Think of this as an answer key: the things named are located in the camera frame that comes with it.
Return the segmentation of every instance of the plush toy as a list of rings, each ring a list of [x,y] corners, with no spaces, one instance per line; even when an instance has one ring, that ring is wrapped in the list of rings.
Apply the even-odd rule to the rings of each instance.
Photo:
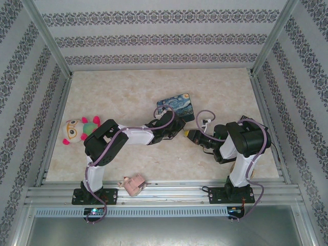
[[[92,122],[88,122],[85,117],[68,120],[63,127],[65,136],[63,144],[69,145],[71,142],[84,141],[98,127],[100,127],[100,118],[98,116],[94,116]]]

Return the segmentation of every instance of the marble pattern surface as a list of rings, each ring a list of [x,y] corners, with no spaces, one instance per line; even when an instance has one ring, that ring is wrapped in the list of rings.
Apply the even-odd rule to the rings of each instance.
[[[62,125],[69,119],[98,115],[125,126],[141,126],[153,119],[157,101],[189,93],[195,114],[215,112],[209,126],[237,121],[243,115],[261,121],[246,69],[125,70],[75,72]],[[209,118],[204,113],[201,118]],[[195,121],[185,129],[195,129]],[[47,181],[80,181],[86,156],[83,142],[65,146],[59,131]],[[220,165],[180,132],[173,140],[152,146],[124,146],[107,165],[104,180],[122,180],[142,174],[147,180],[225,179],[232,163]],[[255,167],[254,178],[276,178],[272,152],[266,151]]]

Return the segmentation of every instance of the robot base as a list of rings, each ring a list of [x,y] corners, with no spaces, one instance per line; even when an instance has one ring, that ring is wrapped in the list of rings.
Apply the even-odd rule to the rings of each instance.
[[[104,189],[96,191],[94,194],[103,200],[107,205],[116,205],[118,189]],[[102,205],[91,193],[85,188],[83,181],[81,189],[75,189],[72,198],[73,205]]]
[[[224,187],[203,187],[203,191],[209,194],[210,204],[222,203],[254,203],[254,193],[248,184],[244,187],[234,187],[229,176]]]

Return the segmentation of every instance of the patterned wallpaper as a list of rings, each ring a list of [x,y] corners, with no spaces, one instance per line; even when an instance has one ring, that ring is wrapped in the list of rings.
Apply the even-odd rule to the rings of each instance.
[[[36,0],[72,71],[251,68],[286,0]]]
[[[1,0],[0,245],[35,184],[66,78],[19,0]]]
[[[320,245],[328,245],[328,8],[300,1],[258,73],[293,183]]]

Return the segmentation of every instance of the pink toy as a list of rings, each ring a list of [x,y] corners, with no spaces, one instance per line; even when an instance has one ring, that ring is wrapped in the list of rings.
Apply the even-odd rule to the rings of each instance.
[[[92,122],[88,122],[87,118],[71,119],[63,126],[65,138],[63,144],[69,145],[71,142],[79,142],[86,138],[100,127],[99,116],[94,116]]]

